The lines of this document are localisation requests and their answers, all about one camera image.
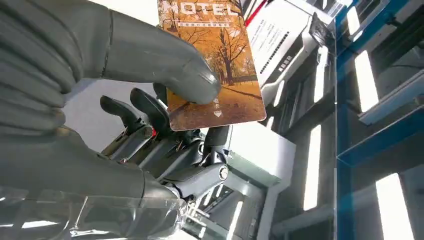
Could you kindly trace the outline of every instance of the blue metal frame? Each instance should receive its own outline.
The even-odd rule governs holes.
[[[359,51],[408,1],[391,0],[375,19],[363,30],[362,35],[349,45],[349,49],[341,43],[341,26],[348,10],[358,4],[345,7],[335,18],[337,41],[337,193],[336,193],[336,226],[337,239],[355,240],[355,220],[352,199],[352,168],[364,161],[371,161],[372,156],[393,146],[416,132],[424,130],[424,109],[418,108],[402,119],[350,147],[350,131],[348,122],[347,93],[345,87],[345,64],[355,57]]]

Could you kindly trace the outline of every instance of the robotic hand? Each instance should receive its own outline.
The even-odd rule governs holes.
[[[137,166],[89,149],[64,126],[60,109],[64,94],[82,78],[160,83],[188,101],[209,103],[221,85],[199,52],[156,27],[87,0],[0,0],[0,9],[0,185],[25,190],[32,199],[44,190],[177,199]],[[131,232],[146,238],[162,231],[158,226],[173,216],[168,209],[143,214],[147,219],[135,217],[120,228],[121,236]],[[16,220],[0,238],[15,239],[25,218],[2,214],[7,217]],[[102,214],[94,217],[102,221]]]

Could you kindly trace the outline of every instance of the autumn tree illustration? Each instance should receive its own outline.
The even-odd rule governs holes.
[[[180,27],[178,23],[184,21],[198,21],[203,19],[203,12],[201,9],[194,9],[195,14],[186,15],[178,14],[177,8],[180,7],[182,0],[162,0],[159,4],[159,17],[161,19],[161,24],[159,27],[163,30],[166,30],[177,37],[187,41],[188,43],[194,45],[196,43],[205,43],[207,35],[210,33],[210,29],[204,27]],[[164,4],[167,4],[168,7],[165,11]],[[194,11],[190,6],[185,6],[188,11]]]
[[[220,29],[218,38],[221,43],[221,46],[218,47],[218,53],[225,65],[228,85],[233,86],[231,63],[243,52],[247,42],[241,39],[240,31],[233,31],[230,35],[224,27]]]

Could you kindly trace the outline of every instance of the ceiling light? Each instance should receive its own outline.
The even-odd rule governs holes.
[[[366,112],[379,102],[367,50],[355,58],[355,70],[359,89],[360,108],[362,112]]]
[[[215,188],[212,188],[212,190],[210,190],[206,197],[204,198],[204,202],[203,202],[203,206],[207,206],[209,204],[209,202],[211,201],[211,197],[212,197],[212,193],[214,192]]]
[[[320,174],[321,125],[310,132],[309,154],[307,157],[306,185],[303,210],[315,208],[318,203],[318,182]]]
[[[349,11],[347,12],[347,27],[349,30],[349,34],[352,36],[357,32],[357,30],[360,28],[361,24],[359,23],[358,13],[355,6],[351,7]],[[353,41],[356,41],[361,35],[362,30],[358,32],[354,37]]]
[[[233,239],[234,230],[236,230],[237,221],[239,220],[240,212],[242,211],[243,201],[239,201],[235,207],[234,215],[232,216],[231,224],[229,225],[228,235],[226,240]]]
[[[384,240],[414,240],[399,175],[378,180],[375,187]]]
[[[221,191],[223,190],[224,184],[221,183],[221,185],[219,185],[218,190],[216,191],[216,197],[219,197],[221,194]]]
[[[202,227],[201,228],[201,230],[200,230],[200,233],[199,233],[199,238],[201,239],[201,238],[203,238],[203,235],[205,235],[205,231],[206,231],[206,227]]]
[[[326,72],[329,49],[326,46],[322,46],[318,49],[318,53],[319,53],[319,63],[318,63],[318,66],[316,66],[316,72],[315,72],[315,91],[313,94],[314,103],[322,99],[324,95],[324,76]]]
[[[22,225],[22,228],[30,229],[30,228],[45,227],[45,226],[56,225],[56,224],[58,223],[52,222],[52,221],[28,221]]]

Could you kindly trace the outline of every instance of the red stripe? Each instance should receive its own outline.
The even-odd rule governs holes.
[[[251,23],[251,21],[256,17],[256,15],[258,14],[259,10],[261,10],[261,8],[267,3],[268,0],[263,0],[259,6],[257,6],[257,8],[254,10],[254,12],[246,19],[246,27],[249,26],[249,24]]]

